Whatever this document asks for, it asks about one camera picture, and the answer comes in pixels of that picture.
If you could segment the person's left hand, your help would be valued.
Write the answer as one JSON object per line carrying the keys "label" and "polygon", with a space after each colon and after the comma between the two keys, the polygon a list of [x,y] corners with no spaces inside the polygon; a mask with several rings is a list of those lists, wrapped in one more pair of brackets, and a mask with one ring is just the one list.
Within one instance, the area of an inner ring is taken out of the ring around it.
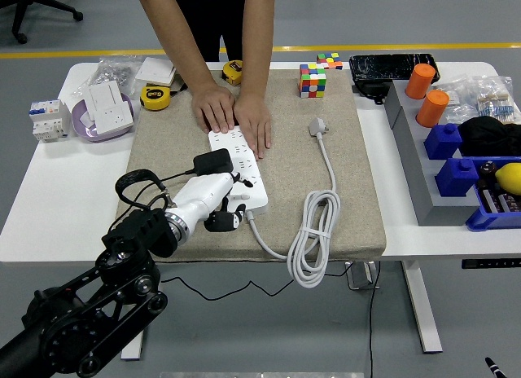
{"label": "person's left hand", "polygon": [[263,97],[241,93],[234,105],[234,116],[257,160],[271,147],[271,114]]}

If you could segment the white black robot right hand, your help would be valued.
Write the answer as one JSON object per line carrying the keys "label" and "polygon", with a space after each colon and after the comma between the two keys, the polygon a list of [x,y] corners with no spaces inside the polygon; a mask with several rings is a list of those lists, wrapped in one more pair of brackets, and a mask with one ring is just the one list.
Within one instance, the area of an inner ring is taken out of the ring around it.
{"label": "white black robot right hand", "polygon": [[484,360],[495,378],[506,378],[506,374],[490,357],[486,357]]}

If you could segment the person's right hand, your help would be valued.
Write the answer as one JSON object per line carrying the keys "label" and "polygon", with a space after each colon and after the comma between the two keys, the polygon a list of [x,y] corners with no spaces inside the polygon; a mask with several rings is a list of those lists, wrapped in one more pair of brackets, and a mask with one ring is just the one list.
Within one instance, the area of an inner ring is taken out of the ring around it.
{"label": "person's right hand", "polygon": [[198,126],[204,133],[227,133],[234,128],[235,98],[218,85],[192,90],[192,109]]}

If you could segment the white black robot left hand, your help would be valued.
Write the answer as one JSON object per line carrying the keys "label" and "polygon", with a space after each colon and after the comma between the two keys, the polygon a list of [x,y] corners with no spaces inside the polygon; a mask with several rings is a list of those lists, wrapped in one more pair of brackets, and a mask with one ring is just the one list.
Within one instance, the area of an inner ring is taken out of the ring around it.
{"label": "white black robot left hand", "polygon": [[203,221],[207,231],[228,232],[236,230],[246,212],[240,204],[231,213],[227,211],[226,198],[233,185],[240,182],[253,187],[240,174],[219,173],[191,178],[173,198],[173,207],[165,210],[165,217],[179,244],[185,243],[194,233],[196,224]]}

